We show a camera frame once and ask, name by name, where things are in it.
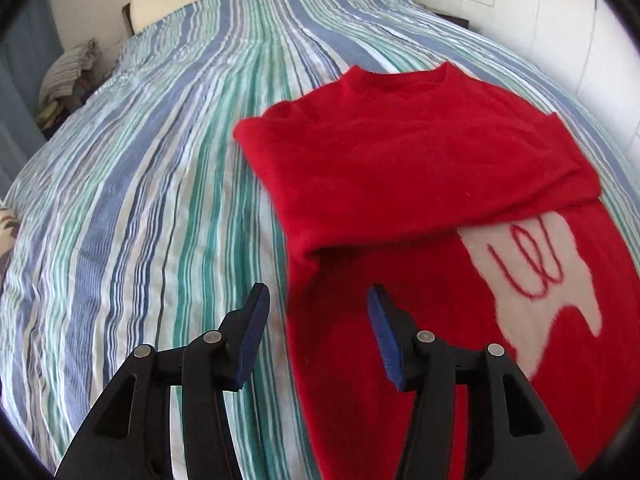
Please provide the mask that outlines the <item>striped blue green bedspread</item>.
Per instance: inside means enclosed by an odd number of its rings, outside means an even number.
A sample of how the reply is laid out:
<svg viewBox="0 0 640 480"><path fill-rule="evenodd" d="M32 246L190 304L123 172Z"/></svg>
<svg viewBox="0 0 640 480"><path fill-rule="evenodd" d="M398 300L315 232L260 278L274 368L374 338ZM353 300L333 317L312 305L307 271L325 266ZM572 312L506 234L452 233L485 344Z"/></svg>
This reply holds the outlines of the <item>striped blue green bedspread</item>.
<svg viewBox="0 0 640 480"><path fill-rule="evenodd" d="M244 474L312 479L284 336L284 238L232 130L358 64L449 61L558 114L639 251L639 176L536 65L411 0L200 0L130 38L114 75L6 194L21 226L1 287L2 405L49 469L142 342L184 344L256 281L273 304L257 375L231 403Z"/></svg>

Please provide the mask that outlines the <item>patterned white pillow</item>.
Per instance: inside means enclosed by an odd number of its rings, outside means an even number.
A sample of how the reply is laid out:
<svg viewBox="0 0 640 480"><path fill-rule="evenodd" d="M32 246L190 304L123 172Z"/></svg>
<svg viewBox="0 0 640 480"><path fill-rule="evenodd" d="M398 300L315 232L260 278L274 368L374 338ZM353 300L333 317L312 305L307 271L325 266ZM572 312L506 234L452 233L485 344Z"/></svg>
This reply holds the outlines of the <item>patterned white pillow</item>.
<svg viewBox="0 0 640 480"><path fill-rule="evenodd" d="M0 276L1 281L6 277L11 262L13 248L21 222L14 211L6 206L0 209Z"/></svg>

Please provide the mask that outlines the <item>blue window curtain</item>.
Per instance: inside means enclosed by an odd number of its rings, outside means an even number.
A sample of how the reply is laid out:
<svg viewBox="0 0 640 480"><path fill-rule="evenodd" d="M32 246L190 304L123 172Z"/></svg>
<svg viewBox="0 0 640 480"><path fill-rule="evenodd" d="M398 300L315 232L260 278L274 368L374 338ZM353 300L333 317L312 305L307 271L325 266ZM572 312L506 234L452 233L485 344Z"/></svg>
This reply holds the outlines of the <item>blue window curtain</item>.
<svg viewBox="0 0 640 480"><path fill-rule="evenodd" d="M1 33L1 193L46 143L36 124L44 75L63 53L51 0L27 0Z"/></svg>

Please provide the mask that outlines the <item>dark wooden nightstand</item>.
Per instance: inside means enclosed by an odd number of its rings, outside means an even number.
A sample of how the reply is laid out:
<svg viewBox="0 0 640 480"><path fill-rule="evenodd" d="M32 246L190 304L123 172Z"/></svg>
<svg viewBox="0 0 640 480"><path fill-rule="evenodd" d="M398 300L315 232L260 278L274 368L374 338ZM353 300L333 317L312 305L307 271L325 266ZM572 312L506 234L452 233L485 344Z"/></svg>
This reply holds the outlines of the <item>dark wooden nightstand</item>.
<svg viewBox="0 0 640 480"><path fill-rule="evenodd" d="M459 18L458 16L439 10L433 10L433 13L447 22L455 24L464 29L470 29L470 21L466 18Z"/></svg>

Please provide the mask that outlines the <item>red knit sweater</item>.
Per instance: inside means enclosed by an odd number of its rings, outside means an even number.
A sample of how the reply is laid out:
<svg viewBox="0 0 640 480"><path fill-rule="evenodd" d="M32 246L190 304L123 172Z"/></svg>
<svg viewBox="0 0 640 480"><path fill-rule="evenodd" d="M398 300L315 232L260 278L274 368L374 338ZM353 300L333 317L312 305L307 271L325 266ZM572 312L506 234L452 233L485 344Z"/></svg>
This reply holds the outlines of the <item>red knit sweater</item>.
<svg viewBox="0 0 640 480"><path fill-rule="evenodd" d="M453 346L501 344L580 469L639 396L639 273L555 114L445 63L337 81L241 120L288 253L286 333L326 479L395 474L413 397L369 288Z"/></svg>

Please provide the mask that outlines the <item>grey striped clothes pile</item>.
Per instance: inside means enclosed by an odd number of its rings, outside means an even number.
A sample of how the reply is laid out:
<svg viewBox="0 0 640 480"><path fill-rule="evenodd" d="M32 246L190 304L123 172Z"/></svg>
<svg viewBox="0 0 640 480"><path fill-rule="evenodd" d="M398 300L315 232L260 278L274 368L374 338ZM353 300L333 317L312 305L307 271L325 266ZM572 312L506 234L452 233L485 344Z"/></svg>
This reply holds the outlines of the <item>grey striped clothes pile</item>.
<svg viewBox="0 0 640 480"><path fill-rule="evenodd" d="M100 55L96 38L64 51L49 67L40 84L40 108L43 110L52 101L70 96L78 79L93 69Z"/></svg>

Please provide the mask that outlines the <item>white wardrobe doors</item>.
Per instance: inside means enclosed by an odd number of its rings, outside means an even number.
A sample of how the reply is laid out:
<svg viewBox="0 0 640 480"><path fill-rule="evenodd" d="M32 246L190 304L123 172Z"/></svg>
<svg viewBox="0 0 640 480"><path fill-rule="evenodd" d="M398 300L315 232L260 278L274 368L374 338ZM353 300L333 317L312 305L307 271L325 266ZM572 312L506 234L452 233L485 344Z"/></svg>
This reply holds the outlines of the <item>white wardrobe doors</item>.
<svg viewBox="0 0 640 480"><path fill-rule="evenodd" d="M528 58L639 160L639 52L604 0L461 0L484 36Z"/></svg>

